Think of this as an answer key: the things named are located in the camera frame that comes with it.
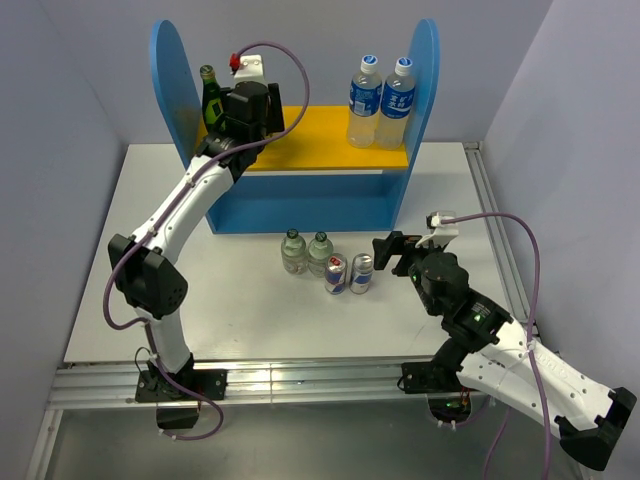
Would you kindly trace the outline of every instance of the red connector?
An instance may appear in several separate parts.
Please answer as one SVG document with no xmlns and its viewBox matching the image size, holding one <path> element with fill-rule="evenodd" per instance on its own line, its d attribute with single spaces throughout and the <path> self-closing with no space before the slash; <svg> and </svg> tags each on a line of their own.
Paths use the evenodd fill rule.
<svg viewBox="0 0 640 480">
<path fill-rule="evenodd" d="M 229 59 L 229 66 L 231 67 L 231 71 L 236 73 L 240 68 L 240 55 L 232 53 L 231 58 Z"/>
</svg>

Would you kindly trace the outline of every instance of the white table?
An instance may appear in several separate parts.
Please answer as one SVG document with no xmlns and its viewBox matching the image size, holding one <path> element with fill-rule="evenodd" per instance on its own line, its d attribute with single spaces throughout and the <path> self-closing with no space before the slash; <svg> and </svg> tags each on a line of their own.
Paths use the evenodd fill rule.
<svg viewBox="0 0 640 480">
<path fill-rule="evenodd" d="M 102 293 L 110 272 L 107 243 L 115 233 L 127 236 L 142 224 L 182 174 L 172 145 L 129 147 L 66 362 L 131 361 L 135 350 L 146 345 L 142 328 L 116 332 L 102 318 Z M 480 211 L 459 143 L 422 144 L 396 230 L 423 234 L 426 215 L 438 209 L 458 215 Z M 371 240 L 387 234 L 330 233 L 329 237 L 335 250 L 350 259 L 359 252 L 372 252 Z M 196 227 L 177 268 L 189 282 L 181 314 L 187 344 L 197 360 L 432 355 L 446 340 L 439 319 L 426 314 L 410 281 L 391 275 L 391 262 L 386 271 L 374 274 L 367 294 L 346 291 L 332 296 L 310 273 L 296 277 L 284 271 L 282 236 L 213 235 L 205 220 Z M 507 308 L 485 223 L 461 224 L 460 236 L 449 250 L 469 271 L 471 286 Z M 116 290 L 111 306 L 119 323 L 132 318 L 133 310 Z"/>
</svg>

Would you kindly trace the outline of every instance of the energy drink can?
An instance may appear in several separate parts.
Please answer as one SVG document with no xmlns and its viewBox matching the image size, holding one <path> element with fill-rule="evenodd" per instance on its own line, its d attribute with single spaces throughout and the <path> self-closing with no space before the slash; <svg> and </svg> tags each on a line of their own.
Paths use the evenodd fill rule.
<svg viewBox="0 0 640 480">
<path fill-rule="evenodd" d="M 327 268 L 324 273 L 324 288 L 332 295 L 344 292 L 347 285 L 347 258 L 339 253 L 334 253 L 327 260 Z"/>
<path fill-rule="evenodd" d="M 353 257 L 351 263 L 351 278 L 349 288 L 358 295 L 369 290 L 369 284 L 373 277 L 373 258 L 368 253 L 359 253 Z"/>
</svg>

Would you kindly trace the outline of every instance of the gray floor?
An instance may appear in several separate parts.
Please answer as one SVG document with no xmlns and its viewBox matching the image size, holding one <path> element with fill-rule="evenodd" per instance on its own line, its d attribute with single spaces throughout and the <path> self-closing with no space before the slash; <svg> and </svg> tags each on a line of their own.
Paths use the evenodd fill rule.
<svg viewBox="0 0 640 480">
<path fill-rule="evenodd" d="M 426 403 L 241 406 L 225 409 L 215 437 L 172 442 L 159 437 L 152 410 L 64 414 L 49 480 L 75 479 L 480 479 L 504 407 L 457 432 L 438 429 Z M 214 421 L 207 409 L 204 430 Z M 520 414 L 493 458 L 489 478 L 540 478 L 543 430 Z M 556 444 L 551 478 L 579 472 Z"/>
</svg>

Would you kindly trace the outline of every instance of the blue bottle label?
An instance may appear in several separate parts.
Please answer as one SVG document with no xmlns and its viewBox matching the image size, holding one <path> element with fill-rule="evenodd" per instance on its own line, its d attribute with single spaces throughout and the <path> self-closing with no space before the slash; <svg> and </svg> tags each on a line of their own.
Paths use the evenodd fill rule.
<svg viewBox="0 0 640 480">
<path fill-rule="evenodd" d="M 406 117 L 411 111 L 415 91 L 416 89 L 412 88 L 408 92 L 399 92 L 391 88 L 388 83 L 385 83 L 380 111 L 385 117 L 389 118 Z"/>
<path fill-rule="evenodd" d="M 382 85 L 376 88 L 362 88 L 351 82 L 349 92 L 349 108 L 359 117 L 375 115 L 380 107 L 380 93 Z"/>
</svg>

